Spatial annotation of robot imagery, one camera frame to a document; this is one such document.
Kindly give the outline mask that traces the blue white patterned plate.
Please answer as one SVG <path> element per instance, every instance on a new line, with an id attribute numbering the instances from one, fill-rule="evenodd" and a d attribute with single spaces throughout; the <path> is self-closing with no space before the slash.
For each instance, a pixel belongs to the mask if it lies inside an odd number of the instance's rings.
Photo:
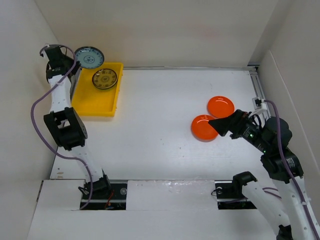
<path id="1" fill-rule="evenodd" d="M 97 69 L 105 61 L 103 52 L 93 46 L 83 46 L 75 51 L 75 56 L 83 69 Z"/>

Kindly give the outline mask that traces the yellow patterned plate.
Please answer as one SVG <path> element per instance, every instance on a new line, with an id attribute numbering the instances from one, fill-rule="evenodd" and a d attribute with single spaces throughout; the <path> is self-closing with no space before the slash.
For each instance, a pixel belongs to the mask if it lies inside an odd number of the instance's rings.
<path id="1" fill-rule="evenodd" d="M 92 77 L 92 84 L 99 90 L 109 90 L 118 82 L 117 73 L 109 68 L 98 70 Z"/>

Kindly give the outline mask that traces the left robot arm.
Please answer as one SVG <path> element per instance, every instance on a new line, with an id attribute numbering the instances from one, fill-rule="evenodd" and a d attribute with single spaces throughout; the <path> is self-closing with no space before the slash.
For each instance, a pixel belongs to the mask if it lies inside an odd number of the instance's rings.
<path id="1" fill-rule="evenodd" d="M 61 48 L 61 45 L 53 44 L 43 51 L 48 57 L 46 78 L 53 89 L 51 107 L 43 120 L 58 147 L 69 152 L 70 156 L 63 158 L 77 161 L 82 169 L 86 180 L 85 185 L 79 188 L 82 193 L 92 193 L 104 199 L 112 193 L 111 183 L 93 160 L 86 145 L 87 129 L 71 105 L 72 78 L 79 63 L 64 54 Z"/>

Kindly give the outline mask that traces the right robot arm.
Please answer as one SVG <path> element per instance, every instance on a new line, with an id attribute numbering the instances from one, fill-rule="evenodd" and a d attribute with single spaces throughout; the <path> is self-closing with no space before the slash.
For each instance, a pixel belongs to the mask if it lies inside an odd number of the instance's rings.
<path id="1" fill-rule="evenodd" d="M 260 161 L 278 191 L 282 206 L 273 202 L 249 171 L 234 175 L 227 184 L 217 185 L 217 197 L 229 199 L 232 206 L 249 200 L 278 240 L 318 240 L 320 225 L 306 193 L 304 171 L 298 157 L 288 148 L 292 138 L 288 123 L 275 115 L 260 126 L 253 114 L 239 109 L 208 123 L 220 136 L 230 132 L 231 139 L 242 138 L 262 153 Z"/>

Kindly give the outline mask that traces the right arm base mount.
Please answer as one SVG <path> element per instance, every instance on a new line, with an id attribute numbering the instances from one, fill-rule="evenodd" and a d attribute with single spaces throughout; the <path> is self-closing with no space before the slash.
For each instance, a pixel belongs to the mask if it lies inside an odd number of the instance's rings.
<path id="1" fill-rule="evenodd" d="M 255 205 L 238 193 L 231 180 L 215 181 L 215 189 L 211 192 L 216 197 L 217 207 L 219 210 L 253 210 Z"/>

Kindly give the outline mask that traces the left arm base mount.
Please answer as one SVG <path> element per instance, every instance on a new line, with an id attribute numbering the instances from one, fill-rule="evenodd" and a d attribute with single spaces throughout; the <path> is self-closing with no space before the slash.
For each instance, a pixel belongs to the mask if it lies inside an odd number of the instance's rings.
<path id="1" fill-rule="evenodd" d="M 93 193 L 91 200 L 86 205 L 89 199 L 89 193 L 83 187 L 79 187 L 83 194 L 80 201 L 80 209 L 88 211 L 122 211 L 126 210 L 128 183 L 127 182 L 112 182 L 111 190 L 107 193 Z"/>

